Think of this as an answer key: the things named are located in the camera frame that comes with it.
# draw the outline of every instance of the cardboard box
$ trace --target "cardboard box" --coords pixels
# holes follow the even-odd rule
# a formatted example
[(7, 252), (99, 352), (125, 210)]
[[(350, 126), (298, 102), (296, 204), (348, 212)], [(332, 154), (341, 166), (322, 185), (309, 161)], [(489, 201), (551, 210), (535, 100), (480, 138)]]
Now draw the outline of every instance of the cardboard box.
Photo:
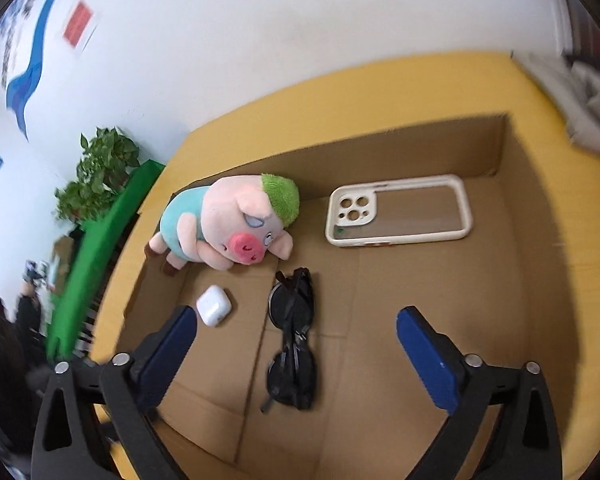
[[(435, 408), (395, 336), (395, 316), (414, 304), (462, 352), (494, 365), (539, 362), (565, 430), (578, 340), (562, 244), (541, 183), (506, 116), (427, 123), (282, 153), (194, 182), (274, 173), (300, 189), (287, 262), (217, 272), (190, 265), (175, 278), (147, 261), (127, 306), (119, 351), (135, 348), (178, 304), (195, 304), (210, 284), (234, 310), (198, 336), (156, 425), (191, 478), (278, 480), (404, 478), (445, 413)], [(452, 173), (466, 187), (474, 228), (462, 240), (338, 248), (324, 237), (338, 186)], [(281, 335), (267, 320), (277, 269), (308, 267), (317, 315), (310, 345), (318, 394), (310, 412), (274, 405), (265, 373)], [(494, 411), (459, 478), (468, 478)]]

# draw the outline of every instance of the red poster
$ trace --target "red poster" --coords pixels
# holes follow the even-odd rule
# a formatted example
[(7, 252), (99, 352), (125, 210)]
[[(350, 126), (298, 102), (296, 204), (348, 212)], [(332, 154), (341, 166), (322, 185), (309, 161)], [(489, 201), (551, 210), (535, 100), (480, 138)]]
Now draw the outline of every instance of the red poster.
[(93, 11), (87, 7), (84, 1), (80, 1), (75, 7), (74, 13), (71, 15), (62, 35), (72, 47), (75, 48), (78, 45), (80, 37), (83, 35), (84, 29), (92, 16)]

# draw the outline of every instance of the black hair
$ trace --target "black hair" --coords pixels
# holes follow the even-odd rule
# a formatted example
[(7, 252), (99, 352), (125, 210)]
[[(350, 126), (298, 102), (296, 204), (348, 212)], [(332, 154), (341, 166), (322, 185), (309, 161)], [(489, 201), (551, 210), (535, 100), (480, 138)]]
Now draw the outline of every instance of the black hair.
[(17, 329), (6, 319), (0, 302), (0, 429), (11, 441), (9, 450), (17, 454), (31, 452), (35, 432), (26, 371)]

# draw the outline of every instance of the pig ear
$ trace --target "pig ear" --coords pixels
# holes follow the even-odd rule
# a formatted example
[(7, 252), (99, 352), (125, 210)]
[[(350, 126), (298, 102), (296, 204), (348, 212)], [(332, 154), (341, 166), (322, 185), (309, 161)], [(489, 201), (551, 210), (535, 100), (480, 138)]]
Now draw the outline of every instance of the pig ear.
[(235, 197), (238, 208), (243, 213), (256, 218), (268, 218), (273, 214), (269, 197), (264, 191), (253, 191)]
[(289, 256), (291, 256), (291, 249), (293, 248), (294, 239), (286, 231), (282, 231), (268, 247), (269, 251), (281, 260), (288, 260)]

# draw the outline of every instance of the yellow table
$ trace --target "yellow table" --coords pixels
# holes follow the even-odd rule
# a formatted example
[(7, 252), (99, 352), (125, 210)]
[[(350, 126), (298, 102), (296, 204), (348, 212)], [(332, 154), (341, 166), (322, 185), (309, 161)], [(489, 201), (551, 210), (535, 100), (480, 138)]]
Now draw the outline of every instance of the yellow table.
[[(600, 447), (600, 158), (572, 147), (551, 102), (507, 54), (458, 52), (376, 62), (280, 90), (187, 137), (141, 209), (100, 307), (91, 356), (114, 352), (144, 254), (171, 193), (266, 156), (425, 121), (508, 112), (562, 234), (578, 316), (580, 363), (563, 444), (565, 478)], [(115, 456), (126, 478), (123, 453)]]

